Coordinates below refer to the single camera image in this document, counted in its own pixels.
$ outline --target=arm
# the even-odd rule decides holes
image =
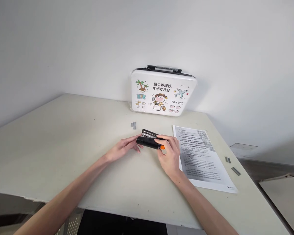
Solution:
[[[157,150],[162,168],[182,192],[207,235],[238,235],[226,219],[193,186],[186,175],[179,169],[180,147],[177,138],[166,135],[157,135],[157,137],[165,139],[155,139],[155,141],[164,145],[167,151],[167,154],[163,154],[160,149]]]
[[[55,234],[78,205],[98,175],[113,161],[124,156],[130,149],[140,153],[137,136],[120,140],[104,156],[99,158],[83,174],[63,189],[50,202],[33,215],[15,235]]]

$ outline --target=box handle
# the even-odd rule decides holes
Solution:
[[[169,71],[173,73],[182,73],[181,69],[173,68],[173,67],[165,67],[165,66],[155,66],[155,65],[147,65],[147,69],[150,71]]]

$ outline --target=airplane illustration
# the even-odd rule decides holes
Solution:
[[[177,88],[177,90],[179,91],[179,93],[174,94],[174,95],[175,95],[175,97],[177,97],[178,95],[181,95],[181,98],[183,97],[184,93],[188,91],[188,90],[184,90],[184,91],[182,91],[182,90],[179,89],[179,88]]]

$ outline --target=table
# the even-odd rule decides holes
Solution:
[[[134,121],[136,130],[130,126]],[[198,112],[167,117],[131,112],[127,102],[62,95],[0,128],[0,193],[48,202],[121,138],[143,128],[173,135],[172,125],[207,131],[239,193],[198,190],[238,233],[288,234],[207,115]],[[130,151],[111,164],[79,207],[201,228],[150,148]]]

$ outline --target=hand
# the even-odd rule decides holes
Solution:
[[[155,139],[158,144],[164,145],[167,154],[163,154],[160,149],[157,150],[158,159],[163,170],[171,178],[180,173],[179,169],[179,156],[180,156],[180,144],[177,138],[167,135],[157,135],[157,137],[165,139]]]
[[[136,143],[137,138],[141,134],[129,137],[127,139],[121,139],[112,149],[110,149],[104,156],[109,162],[113,162],[123,157],[130,149],[136,150],[140,153],[139,147],[144,148],[142,145]]]

